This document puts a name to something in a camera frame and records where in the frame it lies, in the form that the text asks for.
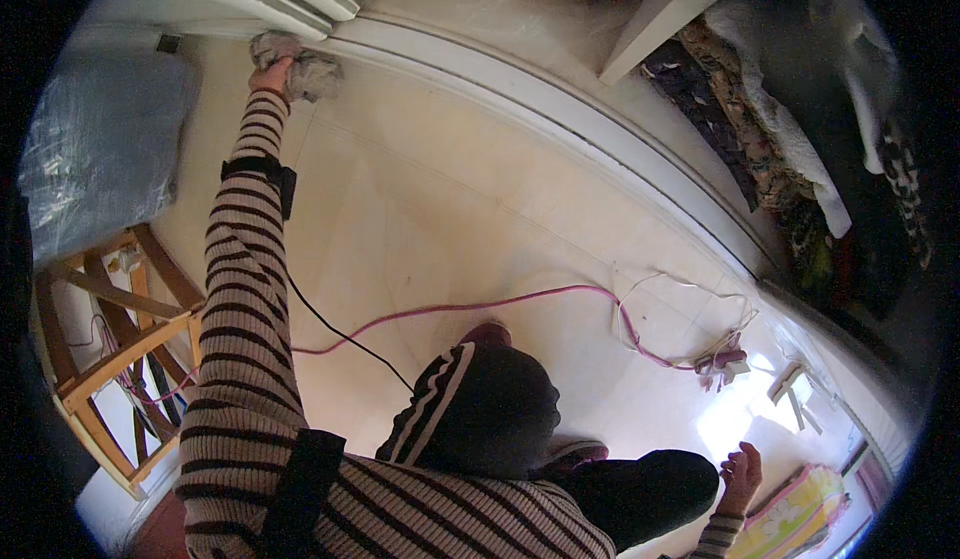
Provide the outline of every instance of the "wooden chair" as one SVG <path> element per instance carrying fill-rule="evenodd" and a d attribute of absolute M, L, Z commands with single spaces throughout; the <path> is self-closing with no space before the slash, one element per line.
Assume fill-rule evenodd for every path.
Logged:
<path fill-rule="evenodd" d="M 130 272 L 132 293 L 111 283 L 103 256 L 121 249 L 139 248 L 170 290 L 179 306 L 147 296 L 145 265 Z M 193 385 L 189 374 L 164 346 L 168 340 L 186 329 L 193 361 L 191 369 L 200 365 L 200 319 L 205 303 L 203 293 L 174 264 L 150 226 L 140 224 L 127 229 L 113 240 L 49 265 L 36 275 L 35 297 L 39 329 L 42 332 L 45 360 L 55 380 L 53 401 L 79 442 L 96 458 L 127 493 L 135 500 L 145 497 L 140 487 L 150 470 L 180 442 L 177 428 L 155 405 L 141 403 L 141 410 L 160 439 L 160 446 L 147 454 L 145 424 L 138 409 L 133 411 L 134 440 L 137 464 L 126 456 L 110 432 L 91 395 L 111 379 L 133 366 L 133 392 L 146 398 L 140 378 L 144 356 L 151 353 L 175 382 Z M 80 373 L 70 352 L 64 330 L 54 307 L 51 285 L 62 280 L 86 290 L 97 299 L 106 326 L 116 339 L 118 349 Z M 127 309 L 136 312 L 136 322 Z"/>

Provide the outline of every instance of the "striped sweater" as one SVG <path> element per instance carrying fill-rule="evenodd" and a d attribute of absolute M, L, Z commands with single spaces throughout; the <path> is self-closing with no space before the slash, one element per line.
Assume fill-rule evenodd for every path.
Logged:
<path fill-rule="evenodd" d="M 278 156 L 289 106 L 249 97 L 231 159 Z M 280 193 L 257 171 L 223 179 L 206 232 L 203 360 L 183 418 L 181 475 L 191 557 L 253 557 L 298 432 Z M 612 557 L 614 545 L 547 481 L 461 477 L 342 453 L 318 511 L 315 553 L 335 557 Z M 739 525 L 714 517 L 705 553 Z"/>

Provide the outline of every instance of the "shoe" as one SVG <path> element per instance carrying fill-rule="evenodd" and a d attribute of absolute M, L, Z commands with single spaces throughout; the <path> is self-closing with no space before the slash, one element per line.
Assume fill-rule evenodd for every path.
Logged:
<path fill-rule="evenodd" d="M 546 456 L 533 470 L 531 480 L 562 480 L 581 465 L 603 461 L 609 454 L 610 449 L 599 440 L 558 434 L 550 439 Z"/>
<path fill-rule="evenodd" d="M 472 342 L 481 347 L 510 347 L 513 346 L 513 338 L 510 336 L 510 330 L 506 325 L 498 321 L 488 321 L 477 325 L 474 329 L 466 333 L 466 336 L 460 339 L 457 346 Z"/>

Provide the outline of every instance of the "black cable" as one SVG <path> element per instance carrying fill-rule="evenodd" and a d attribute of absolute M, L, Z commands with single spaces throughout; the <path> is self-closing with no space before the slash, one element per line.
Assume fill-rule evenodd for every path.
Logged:
<path fill-rule="evenodd" d="M 374 356 L 377 361 L 380 361 L 381 363 L 383 363 L 384 365 L 386 365 L 387 367 L 389 367 L 389 368 L 390 368 L 390 372 L 392 372 L 395 376 L 397 376 L 398 378 L 400 378 L 400 381 L 403 383 L 404 386 L 407 387 L 407 390 L 409 390 L 410 392 L 413 392 L 413 391 L 414 391 L 413 387 L 411 387 L 410 384 L 407 383 L 407 380 L 403 379 L 403 376 L 401 375 L 401 373 L 397 371 L 397 369 L 390 363 L 390 361 L 388 361 L 387 359 L 383 358 L 383 357 L 380 356 L 379 354 L 373 352 L 372 350 L 368 349 L 367 347 L 363 346 L 362 344 L 360 344 L 359 342 L 357 342 L 357 341 L 354 340 L 353 338 L 347 336 L 346 334 L 344 334 L 342 331 L 340 331 L 339 329 L 337 329 L 337 328 L 334 327 L 333 325 L 330 325 L 330 322 L 327 321 L 326 319 L 324 319 L 324 316 L 321 315 L 320 313 L 318 313 L 318 312 L 317 312 L 317 309 L 313 308 L 313 305 L 310 304 L 310 302 L 306 300 L 306 298 L 304 297 L 304 293 L 302 293 L 302 292 L 300 291 L 300 289 L 297 288 L 297 283 L 294 282 L 294 278 L 291 277 L 289 273 L 287 274 L 287 280 L 290 281 L 290 287 L 294 289 L 294 292 L 296 293 L 296 296 L 298 296 L 299 299 L 300 299 L 300 301 L 302 301 L 303 304 L 306 305 L 306 309 L 310 310 L 314 315 L 316 315 L 316 316 L 317 316 L 317 319 L 318 319 L 319 321 L 321 321 L 321 322 L 323 323 L 323 325 L 325 325 L 325 326 L 327 326 L 328 328 L 330 328 L 330 332 L 332 332 L 333 334 L 337 335 L 338 337 L 342 337 L 343 340 L 348 340 L 348 341 L 352 342 L 352 343 L 355 344 L 356 346 L 360 347 L 361 349 L 363 349 L 363 350 L 366 351 L 367 353 L 369 353 L 369 354 L 371 354 L 372 356 Z"/>

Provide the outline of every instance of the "left hand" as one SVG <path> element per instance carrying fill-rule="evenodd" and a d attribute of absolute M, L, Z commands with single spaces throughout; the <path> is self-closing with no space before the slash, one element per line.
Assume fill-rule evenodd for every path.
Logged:
<path fill-rule="evenodd" d="M 290 72 L 290 66 L 294 64 L 293 57 L 281 57 L 265 71 L 256 70 L 249 76 L 249 89 L 270 89 L 283 97 L 283 89 L 287 84 L 287 73 Z"/>
<path fill-rule="evenodd" d="M 761 454 L 754 445 L 741 442 L 740 451 L 730 453 L 720 468 L 720 478 L 726 482 L 726 490 L 717 505 L 717 513 L 746 515 L 763 481 Z"/>

